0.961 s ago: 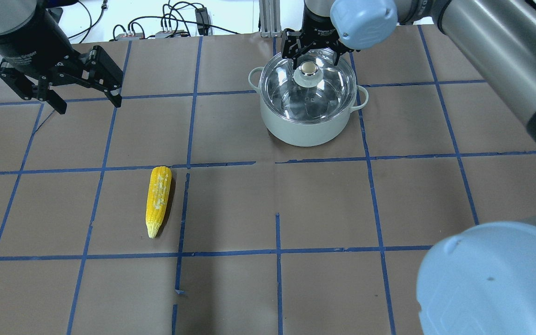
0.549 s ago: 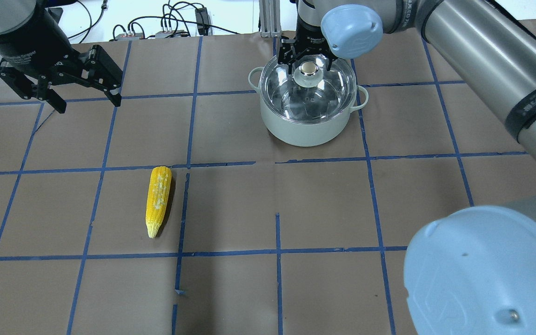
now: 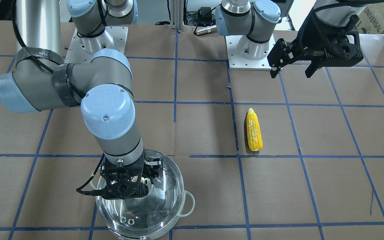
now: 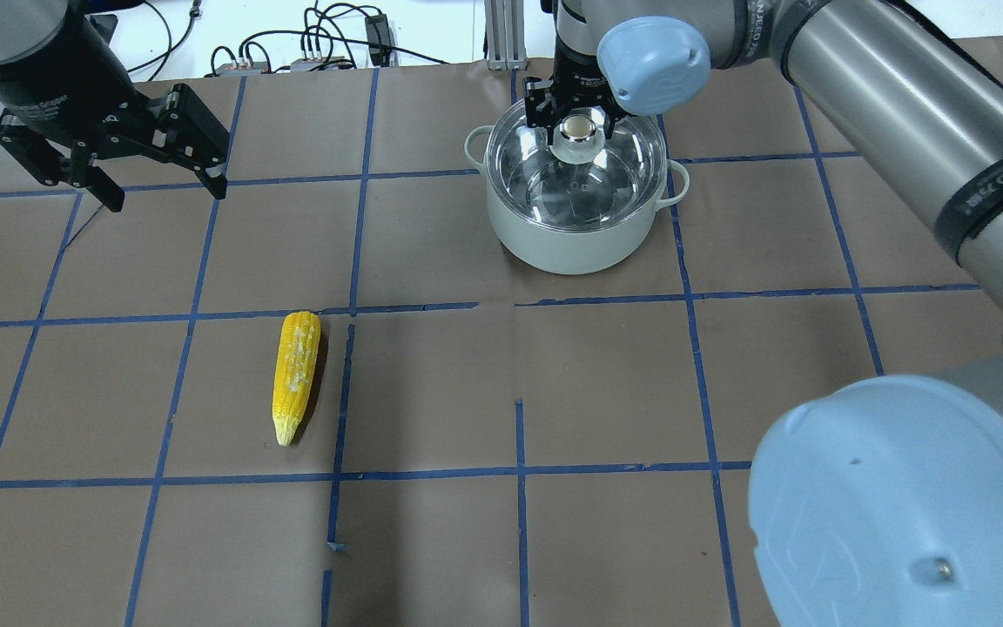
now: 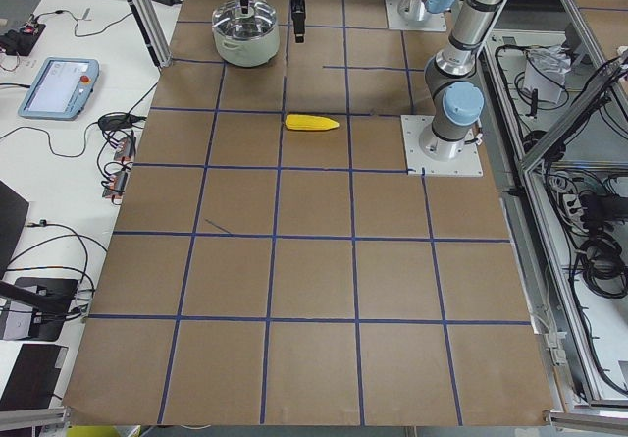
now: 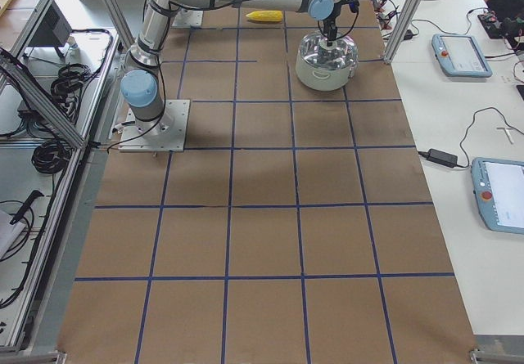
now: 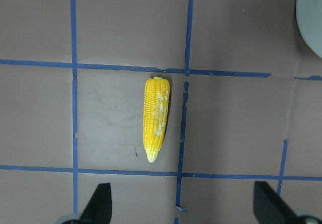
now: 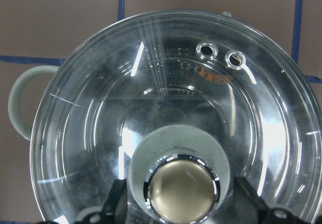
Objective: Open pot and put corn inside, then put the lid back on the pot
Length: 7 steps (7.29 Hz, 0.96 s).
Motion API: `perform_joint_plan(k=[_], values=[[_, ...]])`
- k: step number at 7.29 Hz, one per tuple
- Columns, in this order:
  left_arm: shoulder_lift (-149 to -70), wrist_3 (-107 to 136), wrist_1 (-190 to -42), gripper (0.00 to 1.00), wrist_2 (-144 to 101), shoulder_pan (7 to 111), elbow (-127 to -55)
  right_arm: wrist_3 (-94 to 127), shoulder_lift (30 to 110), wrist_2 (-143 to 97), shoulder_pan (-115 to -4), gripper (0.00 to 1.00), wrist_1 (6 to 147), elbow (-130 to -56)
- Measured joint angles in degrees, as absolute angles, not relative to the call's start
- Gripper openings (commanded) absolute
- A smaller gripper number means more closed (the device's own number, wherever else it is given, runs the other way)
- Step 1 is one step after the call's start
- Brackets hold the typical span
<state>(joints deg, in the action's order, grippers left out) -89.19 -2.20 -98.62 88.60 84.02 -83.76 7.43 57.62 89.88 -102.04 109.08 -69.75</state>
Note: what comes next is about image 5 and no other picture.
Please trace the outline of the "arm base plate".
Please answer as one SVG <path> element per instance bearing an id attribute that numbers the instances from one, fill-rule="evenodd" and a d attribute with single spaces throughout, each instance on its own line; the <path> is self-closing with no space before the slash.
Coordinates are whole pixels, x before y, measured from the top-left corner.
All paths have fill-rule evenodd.
<path id="1" fill-rule="evenodd" d="M 484 175 L 477 144 L 466 144 L 473 135 L 471 130 L 462 140 L 450 142 L 433 132 L 430 115 L 402 115 L 400 120 L 409 175 L 463 178 Z"/>
<path id="2" fill-rule="evenodd" d="M 385 0 L 388 29 L 446 32 L 445 14 L 432 14 L 421 0 Z"/>

